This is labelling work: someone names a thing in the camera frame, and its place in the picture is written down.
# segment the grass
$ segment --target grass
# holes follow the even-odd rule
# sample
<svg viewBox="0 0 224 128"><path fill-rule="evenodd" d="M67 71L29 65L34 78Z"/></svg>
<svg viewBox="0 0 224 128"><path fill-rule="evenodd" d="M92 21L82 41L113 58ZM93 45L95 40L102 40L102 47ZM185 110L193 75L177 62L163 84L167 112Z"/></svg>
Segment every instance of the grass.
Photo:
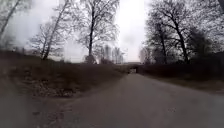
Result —
<svg viewBox="0 0 224 128"><path fill-rule="evenodd" d="M158 76L149 76L151 78L175 84L177 86L182 86L186 88L192 88L199 91L204 91L213 94L224 94L224 82L221 80L207 80L207 81L194 81L194 80L185 80L180 78L165 78Z"/></svg>
<svg viewBox="0 0 224 128"><path fill-rule="evenodd" d="M125 69L116 65L89 65L42 61L35 56L0 52L7 62L10 81L20 90L38 96L63 95L64 91L84 92L104 83L119 80Z"/></svg>

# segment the white sky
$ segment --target white sky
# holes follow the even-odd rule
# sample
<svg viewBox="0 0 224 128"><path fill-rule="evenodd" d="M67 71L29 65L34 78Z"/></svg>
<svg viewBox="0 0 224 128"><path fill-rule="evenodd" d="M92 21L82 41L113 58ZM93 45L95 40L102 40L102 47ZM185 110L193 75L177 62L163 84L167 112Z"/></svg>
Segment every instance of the white sky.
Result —
<svg viewBox="0 0 224 128"><path fill-rule="evenodd" d="M117 11L116 24L119 26L117 46L125 53L125 61L139 61L139 50L145 40L145 20L147 18L148 3L150 0L121 0ZM11 22L10 30L18 42L25 44L29 37L35 35L39 24L49 20L52 7L57 5L56 0L34 0L35 4L28 12L16 15ZM87 49L67 42L65 45L65 58L73 62L83 60Z"/></svg>

